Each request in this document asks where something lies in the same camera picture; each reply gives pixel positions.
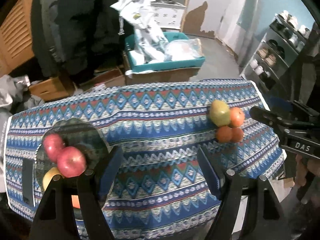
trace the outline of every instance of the human hand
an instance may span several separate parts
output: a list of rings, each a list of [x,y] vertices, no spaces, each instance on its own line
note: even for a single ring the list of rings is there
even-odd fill
[[[315,159],[309,159],[307,166],[302,163],[302,156],[297,154],[296,156],[296,178],[295,184],[298,187],[303,187],[306,184],[306,174],[311,171],[316,176],[320,177],[320,161]]]

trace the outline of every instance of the tablecloth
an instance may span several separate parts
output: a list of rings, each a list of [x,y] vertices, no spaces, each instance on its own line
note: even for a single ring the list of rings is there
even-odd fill
[[[210,103],[241,107],[241,143],[219,144],[208,118]],[[152,83],[114,87],[46,103],[9,119],[5,176],[10,207],[32,220],[42,196],[34,179],[36,207],[22,198],[22,161],[33,159],[42,136],[57,121],[79,118],[120,145],[124,159],[103,213],[117,239],[154,239],[212,220],[220,202],[211,195],[196,152],[205,146],[226,169],[242,176],[270,177],[285,153],[268,126],[249,116],[252,106],[268,107],[257,87],[241,79]],[[82,221],[79,234],[87,239]]]

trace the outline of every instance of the black smartphone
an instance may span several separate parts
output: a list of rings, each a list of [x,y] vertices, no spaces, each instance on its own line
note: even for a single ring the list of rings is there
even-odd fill
[[[23,159],[22,162],[22,196],[23,201],[29,206],[35,207],[33,170],[34,160]]]

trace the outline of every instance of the green plastic basket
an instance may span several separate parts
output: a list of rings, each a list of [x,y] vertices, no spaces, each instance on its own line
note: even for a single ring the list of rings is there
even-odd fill
[[[168,39],[168,41],[174,40],[189,40],[189,38],[184,33],[176,33],[176,32],[164,32],[164,36]],[[143,65],[135,65],[135,60],[131,57],[129,50],[134,49],[134,34],[125,38],[125,46],[126,53],[128,57],[128,61],[133,72],[142,72],[145,70],[169,70],[169,69],[177,69],[177,68],[186,68],[186,67],[201,67],[205,61],[205,57],[197,58],[197,59],[189,59],[189,60],[179,60],[179,61],[166,61],[160,63],[152,63],[152,64],[143,64]]]

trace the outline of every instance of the blue tablecloth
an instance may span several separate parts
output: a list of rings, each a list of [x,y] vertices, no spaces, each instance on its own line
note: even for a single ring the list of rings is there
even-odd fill
[[[244,111],[243,142],[217,143],[216,127],[207,116],[215,99]],[[10,207],[33,219],[36,207],[22,198],[22,160],[35,157],[42,136],[57,121],[76,117],[124,151],[111,198],[103,207],[117,239],[154,239],[199,226],[215,217],[220,203],[198,166],[199,146],[242,176],[270,177],[284,161],[273,130],[250,118],[252,106],[267,107],[254,84],[222,79],[105,89],[16,114],[9,119],[5,148]],[[42,192],[36,179],[34,191],[37,206]],[[83,222],[77,224],[86,239]]]

